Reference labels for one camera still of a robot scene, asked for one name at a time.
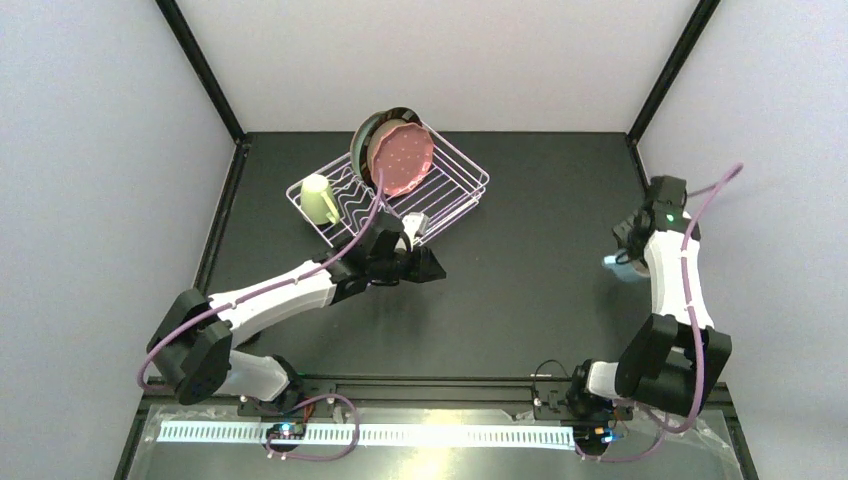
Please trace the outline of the blue ceramic mug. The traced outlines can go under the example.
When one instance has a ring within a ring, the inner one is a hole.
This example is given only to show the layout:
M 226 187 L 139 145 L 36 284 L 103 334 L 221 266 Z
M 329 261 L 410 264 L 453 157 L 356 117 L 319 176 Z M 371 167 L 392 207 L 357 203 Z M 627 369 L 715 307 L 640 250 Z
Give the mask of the blue ceramic mug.
M 602 266 L 622 282 L 633 283 L 650 278 L 645 264 L 638 259 L 631 259 L 624 249 L 605 256 L 602 259 Z

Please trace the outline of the white wire dish rack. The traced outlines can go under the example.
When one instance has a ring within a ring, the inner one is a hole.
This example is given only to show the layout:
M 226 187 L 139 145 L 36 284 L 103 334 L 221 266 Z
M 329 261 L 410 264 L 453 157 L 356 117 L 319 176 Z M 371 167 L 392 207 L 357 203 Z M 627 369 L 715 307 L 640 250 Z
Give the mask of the white wire dish rack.
M 401 218 L 409 214 L 427 217 L 424 228 L 414 238 L 416 245 L 433 240 L 476 207 L 490 181 L 488 172 L 443 135 L 433 129 L 428 132 L 434 140 L 433 164 L 429 172 L 410 193 L 385 196 L 382 206 L 384 211 Z M 324 176 L 329 182 L 341 215 L 338 222 L 319 224 L 308 218 L 301 200 L 302 180 L 286 189 L 286 197 L 322 240 L 332 246 L 359 232 L 366 223 L 375 192 L 355 174 L 348 153 L 314 173 Z

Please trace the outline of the pink polka dot plate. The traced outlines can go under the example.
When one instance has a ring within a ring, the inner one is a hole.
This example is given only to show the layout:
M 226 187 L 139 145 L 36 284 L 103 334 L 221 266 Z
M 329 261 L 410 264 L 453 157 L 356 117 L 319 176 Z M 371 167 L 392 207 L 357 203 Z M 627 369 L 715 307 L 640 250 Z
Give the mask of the pink polka dot plate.
M 414 122 L 392 119 L 379 126 L 366 150 L 370 178 L 383 179 L 386 198 L 414 190 L 433 164 L 434 141 L 428 129 Z

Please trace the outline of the green ceramic mug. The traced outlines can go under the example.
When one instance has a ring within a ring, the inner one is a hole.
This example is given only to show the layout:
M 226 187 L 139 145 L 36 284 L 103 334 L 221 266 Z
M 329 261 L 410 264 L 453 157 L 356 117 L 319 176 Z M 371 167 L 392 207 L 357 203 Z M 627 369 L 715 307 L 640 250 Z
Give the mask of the green ceramic mug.
M 335 225 L 341 220 L 332 186 L 324 175 L 311 174 L 303 180 L 300 200 L 304 215 L 316 226 Z

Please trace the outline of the mint green flower plate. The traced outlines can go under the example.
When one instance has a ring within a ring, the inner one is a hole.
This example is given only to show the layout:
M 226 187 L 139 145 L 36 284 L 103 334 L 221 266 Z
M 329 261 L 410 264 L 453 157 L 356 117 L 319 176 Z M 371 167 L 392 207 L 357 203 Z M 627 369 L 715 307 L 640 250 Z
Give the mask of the mint green flower plate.
M 363 179 L 360 155 L 369 133 L 381 123 L 384 112 L 379 111 L 370 115 L 356 130 L 350 144 L 351 168 L 357 178 Z

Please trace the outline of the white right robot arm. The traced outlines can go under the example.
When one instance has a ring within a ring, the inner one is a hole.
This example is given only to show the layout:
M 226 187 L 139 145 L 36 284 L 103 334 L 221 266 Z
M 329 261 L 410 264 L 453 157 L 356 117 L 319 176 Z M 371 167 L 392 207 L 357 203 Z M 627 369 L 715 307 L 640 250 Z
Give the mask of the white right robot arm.
M 690 417 L 703 408 L 732 353 L 703 300 L 700 229 L 686 213 L 685 180 L 651 179 L 643 203 L 613 229 L 618 249 L 602 265 L 619 280 L 650 282 L 651 312 L 616 361 L 575 368 L 569 411 L 586 418 L 616 401 Z

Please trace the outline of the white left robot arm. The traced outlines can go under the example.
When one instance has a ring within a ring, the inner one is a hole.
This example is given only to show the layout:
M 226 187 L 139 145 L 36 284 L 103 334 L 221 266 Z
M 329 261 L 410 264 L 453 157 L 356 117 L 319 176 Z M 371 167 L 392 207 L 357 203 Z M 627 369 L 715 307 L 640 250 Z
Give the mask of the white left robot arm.
M 240 345 L 370 287 L 445 279 L 432 250 L 419 242 L 428 223 L 420 212 L 402 218 L 379 212 L 359 233 L 283 275 L 211 296 L 186 290 L 149 341 L 148 360 L 181 405 L 229 395 L 256 401 L 262 412 L 291 411 L 306 397 L 296 369 L 280 355 L 249 354 Z

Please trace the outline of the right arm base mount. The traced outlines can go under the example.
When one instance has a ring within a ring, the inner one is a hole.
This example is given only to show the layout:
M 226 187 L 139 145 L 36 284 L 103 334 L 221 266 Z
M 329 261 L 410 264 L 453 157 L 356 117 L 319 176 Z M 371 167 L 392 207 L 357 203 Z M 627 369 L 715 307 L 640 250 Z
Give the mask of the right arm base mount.
M 530 393 L 535 420 L 557 420 L 573 431 L 574 443 L 584 454 L 600 457 L 630 433 L 633 408 L 588 391 L 592 360 L 568 372 L 556 359 L 541 362 L 531 374 Z

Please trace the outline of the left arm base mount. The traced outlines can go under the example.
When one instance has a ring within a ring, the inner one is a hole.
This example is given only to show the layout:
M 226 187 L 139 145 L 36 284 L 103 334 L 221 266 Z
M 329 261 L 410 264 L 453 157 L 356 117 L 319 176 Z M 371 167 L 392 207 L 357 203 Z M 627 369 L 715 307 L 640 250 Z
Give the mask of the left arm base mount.
M 298 411 L 308 409 L 310 405 L 315 405 L 321 401 L 334 405 L 336 400 L 347 405 L 354 415 L 352 438 L 342 450 L 328 456 L 306 455 L 297 453 L 295 445 L 283 445 L 280 448 L 274 445 L 274 440 L 303 440 L 309 433 L 307 426 L 310 416 L 307 413 L 298 416 Z M 293 381 L 271 400 L 261 400 L 258 397 L 242 395 L 240 402 L 238 409 L 240 416 L 280 419 L 279 422 L 265 429 L 262 436 L 269 459 L 330 462 L 344 458 L 357 446 L 360 433 L 360 416 L 351 401 L 335 391 L 307 397 L 304 381 L 297 375 L 293 376 Z

